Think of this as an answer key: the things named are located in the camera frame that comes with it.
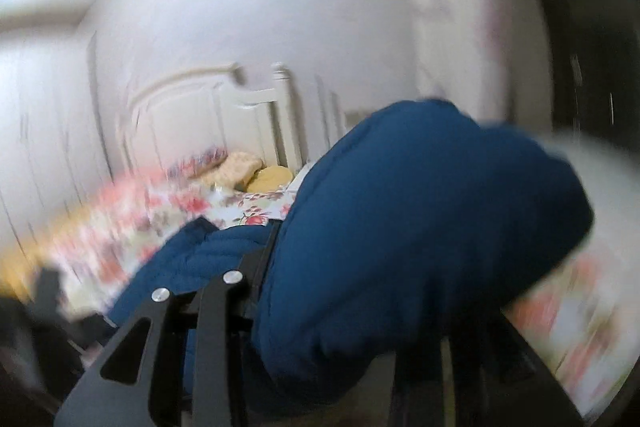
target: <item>round yellow cushion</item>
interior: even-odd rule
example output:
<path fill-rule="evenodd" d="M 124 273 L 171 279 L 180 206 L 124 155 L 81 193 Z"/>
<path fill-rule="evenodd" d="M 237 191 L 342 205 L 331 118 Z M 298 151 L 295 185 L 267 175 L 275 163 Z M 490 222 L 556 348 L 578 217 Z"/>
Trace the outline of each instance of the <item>round yellow cushion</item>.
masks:
<path fill-rule="evenodd" d="M 293 179 L 293 172 L 286 167 L 274 165 L 256 172 L 246 186 L 247 192 L 273 192 L 284 185 L 289 185 Z"/>

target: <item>headboard post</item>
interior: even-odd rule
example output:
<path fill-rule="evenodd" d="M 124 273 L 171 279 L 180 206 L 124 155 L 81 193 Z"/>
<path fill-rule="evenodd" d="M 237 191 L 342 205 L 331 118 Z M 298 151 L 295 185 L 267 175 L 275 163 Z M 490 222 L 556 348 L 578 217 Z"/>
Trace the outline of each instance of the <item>headboard post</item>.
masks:
<path fill-rule="evenodd" d="M 287 168 L 296 173 L 302 168 L 300 142 L 296 132 L 296 121 L 293 111 L 291 75 L 284 64 L 277 62 L 273 66 L 273 83 L 278 96 L 276 108 L 278 124 L 282 133 L 282 145 L 287 161 Z"/>

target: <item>wall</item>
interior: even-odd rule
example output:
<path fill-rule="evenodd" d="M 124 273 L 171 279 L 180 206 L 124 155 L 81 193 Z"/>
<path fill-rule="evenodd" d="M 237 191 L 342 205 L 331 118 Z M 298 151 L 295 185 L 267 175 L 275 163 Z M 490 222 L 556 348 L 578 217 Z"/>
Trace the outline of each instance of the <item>wall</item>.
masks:
<path fill-rule="evenodd" d="M 249 86 L 282 61 L 296 77 L 310 156 L 324 147 L 323 82 L 347 109 L 418 95 L 407 0 L 97 0 L 100 113 L 110 159 L 113 123 L 127 97 L 186 67 L 237 61 Z"/>
<path fill-rule="evenodd" d="M 88 44 L 69 26 L 0 34 L 0 250 L 31 242 L 110 178 Z"/>

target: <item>silver screw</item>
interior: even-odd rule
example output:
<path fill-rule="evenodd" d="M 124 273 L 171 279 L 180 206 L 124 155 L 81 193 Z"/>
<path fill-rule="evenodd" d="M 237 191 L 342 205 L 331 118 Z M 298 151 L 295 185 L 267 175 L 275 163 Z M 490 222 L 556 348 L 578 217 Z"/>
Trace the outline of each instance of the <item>silver screw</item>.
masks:
<path fill-rule="evenodd" d="M 222 280 L 227 284 L 238 284 L 242 280 L 242 272 L 238 270 L 229 270 L 222 276 Z"/>
<path fill-rule="evenodd" d="M 155 302 L 164 302 L 169 298 L 171 292 L 167 288 L 157 288 L 151 294 L 151 299 Z"/>

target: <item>white headboard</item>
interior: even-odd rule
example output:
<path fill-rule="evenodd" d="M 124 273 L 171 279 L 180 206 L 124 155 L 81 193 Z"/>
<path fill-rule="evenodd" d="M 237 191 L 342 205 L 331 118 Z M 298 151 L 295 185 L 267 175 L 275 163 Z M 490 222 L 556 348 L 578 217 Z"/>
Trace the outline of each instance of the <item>white headboard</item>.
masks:
<path fill-rule="evenodd" d="M 302 160 L 288 71 L 274 65 L 273 87 L 254 91 L 238 86 L 237 68 L 186 71 L 134 96 L 118 122 L 127 169 L 167 168 L 218 145 L 298 172 Z"/>

